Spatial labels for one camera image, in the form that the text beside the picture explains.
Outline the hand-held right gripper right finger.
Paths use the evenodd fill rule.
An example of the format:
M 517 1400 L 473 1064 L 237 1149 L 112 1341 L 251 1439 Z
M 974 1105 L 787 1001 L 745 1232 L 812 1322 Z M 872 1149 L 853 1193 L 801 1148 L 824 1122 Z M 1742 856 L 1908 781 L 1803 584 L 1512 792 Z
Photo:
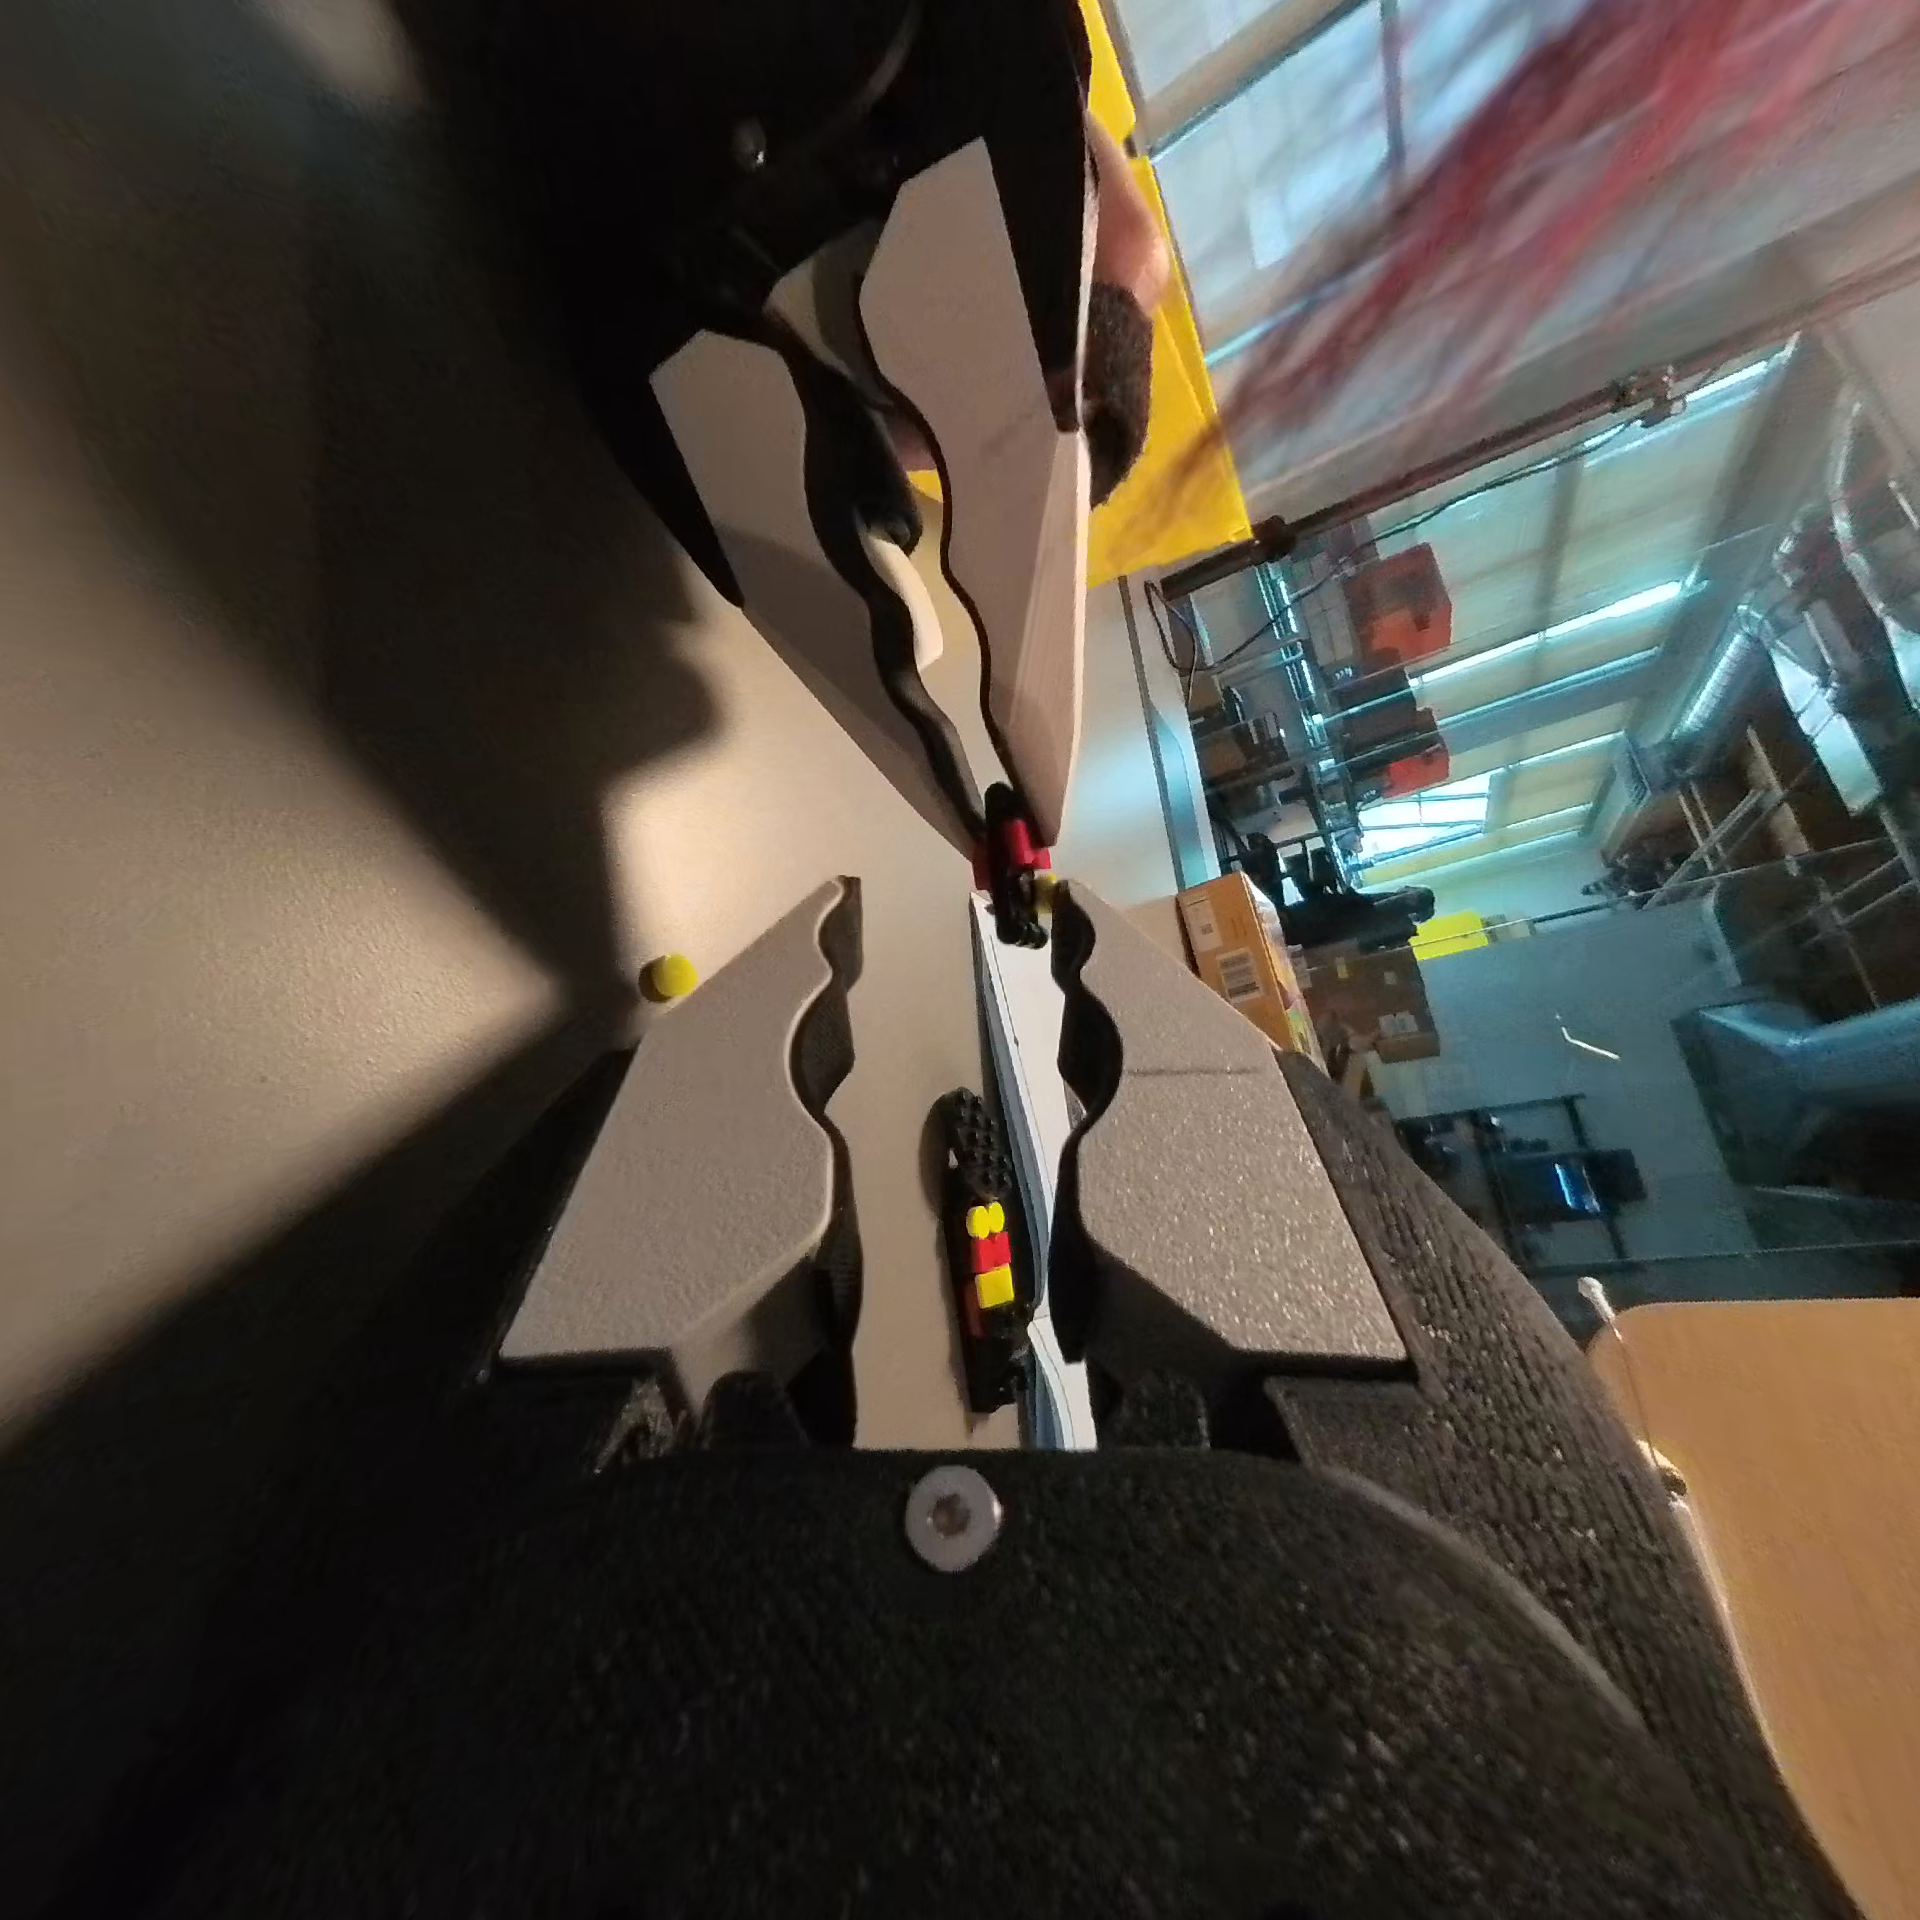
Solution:
M 1062 1154 L 1046 1294 L 1090 1368 L 1405 1368 L 1278 1048 L 1083 884 L 1054 903 Z

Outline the yellow plastic bin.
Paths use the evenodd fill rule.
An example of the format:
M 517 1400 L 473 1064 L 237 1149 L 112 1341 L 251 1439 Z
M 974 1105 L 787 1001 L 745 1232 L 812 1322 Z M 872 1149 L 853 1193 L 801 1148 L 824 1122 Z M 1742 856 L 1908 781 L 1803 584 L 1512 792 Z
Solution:
M 915 108 L 912 130 L 940 137 L 940 158 L 976 137 L 990 144 L 1009 229 L 1013 238 L 1022 229 L 1046 256 L 1044 303 L 1069 328 L 1077 328 L 1072 309 L 1088 305 L 1088 292 L 1075 292 L 1072 278 L 1090 278 L 1094 252 L 1088 117 L 1108 130 L 1102 79 L 1118 73 L 1105 29 L 1094 28 L 1092 95 L 1075 98 L 1072 61 L 1085 16 L 1082 4 L 933 4 L 928 41 L 907 63 L 928 95 Z M 1169 240 L 1155 168 L 1144 158 L 1129 160 Z M 938 470 L 938 458 L 928 447 L 907 469 Z M 1249 527 L 1238 478 L 1219 438 L 1194 312 L 1171 261 L 1155 320 L 1144 457 L 1102 506 L 1090 506 L 1088 584 L 1203 556 Z

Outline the white instruction booklet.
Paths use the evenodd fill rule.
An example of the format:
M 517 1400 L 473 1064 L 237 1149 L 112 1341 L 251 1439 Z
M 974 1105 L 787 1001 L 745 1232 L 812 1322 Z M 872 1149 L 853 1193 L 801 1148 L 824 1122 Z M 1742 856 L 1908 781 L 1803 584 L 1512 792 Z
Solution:
M 1035 1305 L 1029 1320 L 1029 1388 L 1024 1439 L 1044 1450 L 1092 1450 L 1098 1417 L 1088 1368 L 1068 1359 L 1049 1305 L 1049 1244 L 1058 1208 L 1062 1156 L 1078 1117 L 1058 1066 L 1065 999 L 1044 950 L 1000 940 L 992 903 L 971 894 L 976 1001 L 982 1015 L 1002 1130 L 1013 1151 L 1024 1207 Z

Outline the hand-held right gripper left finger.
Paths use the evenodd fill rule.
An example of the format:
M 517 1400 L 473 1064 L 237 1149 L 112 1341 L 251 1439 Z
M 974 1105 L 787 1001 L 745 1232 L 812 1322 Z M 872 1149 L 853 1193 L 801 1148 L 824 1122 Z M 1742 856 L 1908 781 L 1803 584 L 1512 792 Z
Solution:
M 829 877 L 635 1046 L 499 1356 L 638 1359 L 684 1402 L 734 1373 L 850 1390 L 862 1250 L 833 1098 L 856 1063 L 857 877 Z

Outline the black yellow red lego model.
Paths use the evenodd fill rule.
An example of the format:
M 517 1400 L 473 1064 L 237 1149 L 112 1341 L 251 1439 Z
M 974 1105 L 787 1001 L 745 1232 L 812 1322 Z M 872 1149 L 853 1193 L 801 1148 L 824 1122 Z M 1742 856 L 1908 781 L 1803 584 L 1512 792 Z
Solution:
M 946 1294 L 968 1406 L 976 1417 L 1022 1398 L 1040 1303 L 1037 1261 L 1013 1151 L 982 1094 L 956 1087 L 933 1108 L 942 1148 Z

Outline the orange cardboard box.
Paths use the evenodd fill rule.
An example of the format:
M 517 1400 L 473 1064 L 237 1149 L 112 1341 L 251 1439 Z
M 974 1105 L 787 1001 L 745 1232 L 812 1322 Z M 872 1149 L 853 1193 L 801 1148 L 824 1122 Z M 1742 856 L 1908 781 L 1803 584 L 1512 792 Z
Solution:
M 1190 970 L 1278 1048 L 1320 1060 L 1306 991 L 1280 914 L 1238 871 L 1173 896 Z

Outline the brown cardboard box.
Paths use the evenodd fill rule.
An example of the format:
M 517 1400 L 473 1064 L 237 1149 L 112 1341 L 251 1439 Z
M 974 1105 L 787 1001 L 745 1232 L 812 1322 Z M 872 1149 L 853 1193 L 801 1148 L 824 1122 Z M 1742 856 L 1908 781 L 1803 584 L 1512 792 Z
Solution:
M 1313 1033 L 1326 1060 L 1371 1054 L 1384 1064 L 1436 1060 L 1442 1050 L 1422 958 L 1409 943 L 1363 950 L 1356 943 L 1310 949 L 1301 980 Z

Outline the black lego plate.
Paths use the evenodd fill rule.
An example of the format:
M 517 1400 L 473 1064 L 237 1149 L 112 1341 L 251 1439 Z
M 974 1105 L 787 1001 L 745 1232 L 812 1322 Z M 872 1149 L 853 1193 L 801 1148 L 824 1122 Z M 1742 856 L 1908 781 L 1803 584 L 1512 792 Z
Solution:
M 981 846 L 987 847 L 990 826 L 1010 817 L 1024 817 L 1037 841 L 1037 847 L 1044 847 L 1017 790 L 1009 781 L 995 781 L 982 797 L 982 825 L 974 841 L 974 850 Z M 1035 873 L 1024 880 L 1024 884 L 1002 880 L 990 894 L 981 894 L 990 901 L 997 940 L 1006 946 L 1037 950 L 1049 943 L 1049 912 L 1046 903 L 1037 894 Z

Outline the ribbed silver duct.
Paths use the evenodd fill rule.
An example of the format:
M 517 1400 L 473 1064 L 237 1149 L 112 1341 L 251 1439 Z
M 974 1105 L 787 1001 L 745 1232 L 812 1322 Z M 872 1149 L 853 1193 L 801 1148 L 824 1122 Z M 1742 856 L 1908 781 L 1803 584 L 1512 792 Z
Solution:
M 1626 764 L 1660 790 L 1706 772 L 1729 752 L 1766 690 L 1779 690 L 1774 641 L 1752 621 L 1734 623 L 1690 682 L 1635 721 L 1626 736 Z

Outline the person's left hand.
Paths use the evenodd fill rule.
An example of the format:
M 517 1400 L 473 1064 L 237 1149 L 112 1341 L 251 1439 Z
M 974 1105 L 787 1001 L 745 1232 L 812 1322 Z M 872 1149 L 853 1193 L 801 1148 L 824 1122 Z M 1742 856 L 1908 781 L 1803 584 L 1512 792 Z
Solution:
M 1088 117 L 1094 252 L 1088 287 L 1082 413 L 1090 504 L 1102 506 L 1144 457 L 1155 373 L 1155 320 L 1171 282 L 1171 252 L 1118 138 Z

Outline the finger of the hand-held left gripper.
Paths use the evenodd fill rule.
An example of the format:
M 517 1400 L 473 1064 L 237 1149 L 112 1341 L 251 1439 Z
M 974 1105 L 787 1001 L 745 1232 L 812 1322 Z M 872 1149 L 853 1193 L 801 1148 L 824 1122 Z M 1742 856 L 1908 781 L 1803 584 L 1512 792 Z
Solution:
M 1083 732 L 1090 457 L 1040 360 L 982 137 L 905 177 L 856 312 L 882 389 L 944 484 L 944 575 L 971 613 L 982 713 L 1040 844 L 1058 844 Z
M 944 629 L 907 546 L 859 509 L 864 446 L 891 457 L 859 399 L 804 354 L 718 330 L 667 359 L 654 391 L 754 631 L 898 797 L 969 856 L 985 807 L 925 685 Z

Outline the black stand pole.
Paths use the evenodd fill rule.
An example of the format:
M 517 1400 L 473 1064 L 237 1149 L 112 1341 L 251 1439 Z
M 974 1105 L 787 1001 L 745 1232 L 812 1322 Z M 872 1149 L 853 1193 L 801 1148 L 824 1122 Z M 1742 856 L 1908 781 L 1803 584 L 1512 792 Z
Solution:
M 1635 423 L 1653 416 L 1668 416 L 1681 383 L 1682 375 L 1675 362 L 1622 375 L 1600 389 L 1564 399 L 1544 413 L 1528 416 L 1509 428 L 1472 438 L 1448 454 L 1393 472 L 1371 486 L 1363 486 L 1361 492 L 1339 496 L 1320 509 L 1294 516 L 1268 513 L 1257 519 L 1249 536 L 1173 568 L 1161 575 L 1158 586 L 1169 601 L 1177 601 L 1200 589 L 1221 584 L 1246 568 L 1282 560 L 1307 536 L 1323 535 L 1326 529 L 1344 521 L 1353 521 L 1356 516 L 1370 516 L 1404 496 L 1450 484 L 1474 469 L 1496 463 L 1518 450 L 1534 447 L 1554 433 L 1593 424 L 1597 420 L 1626 417 Z

